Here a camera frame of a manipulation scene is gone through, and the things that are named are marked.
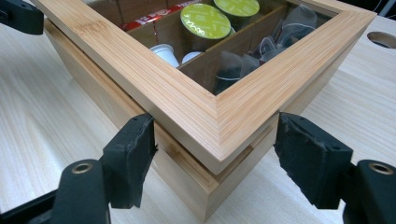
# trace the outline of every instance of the light wood table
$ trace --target light wood table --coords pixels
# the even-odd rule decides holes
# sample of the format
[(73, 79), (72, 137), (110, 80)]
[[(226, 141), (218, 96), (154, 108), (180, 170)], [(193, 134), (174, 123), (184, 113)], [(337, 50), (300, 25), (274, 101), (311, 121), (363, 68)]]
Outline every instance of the light wood table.
[[(377, 17), (303, 116), (355, 150), (353, 162), (396, 166), (396, 49), (367, 33), (396, 35)], [(117, 129), (73, 80), (48, 39), (0, 25), (0, 211), (58, 186), (65, 166), (98, 159)], [(319, 211), (271, 150), (207, 223), (342, 223), (344, 205)], [(111, 210), (113, 223), (199, 223), (150, 169), (142, 207)]]

